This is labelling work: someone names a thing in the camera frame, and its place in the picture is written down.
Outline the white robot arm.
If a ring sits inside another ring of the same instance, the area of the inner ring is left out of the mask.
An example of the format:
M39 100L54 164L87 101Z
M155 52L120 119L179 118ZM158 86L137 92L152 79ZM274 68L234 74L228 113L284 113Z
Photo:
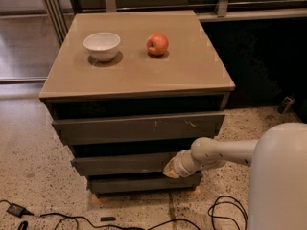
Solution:
M188 177L226 161L250 167L248 230L307 230L306 124L280 124L257 140L198 138L163 173Z

